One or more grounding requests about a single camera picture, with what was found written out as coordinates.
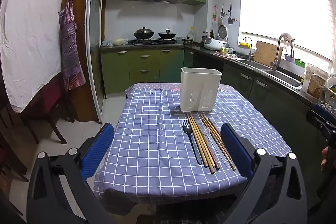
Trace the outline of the person's right hand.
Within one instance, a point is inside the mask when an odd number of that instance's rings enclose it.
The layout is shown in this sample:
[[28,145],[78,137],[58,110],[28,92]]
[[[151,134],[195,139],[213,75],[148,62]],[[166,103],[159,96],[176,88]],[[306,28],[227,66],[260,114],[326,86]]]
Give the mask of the person's right hand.
[[325,169],[325,165],[326,165],[326,162],[327,162],[327,155],[328,155],[328,152],[329,152],[329,147],[325,147],[323,150],[322,150],[322,156],[323,156],[323,159],[321,161],[321,171],[323,172],[324,169]]

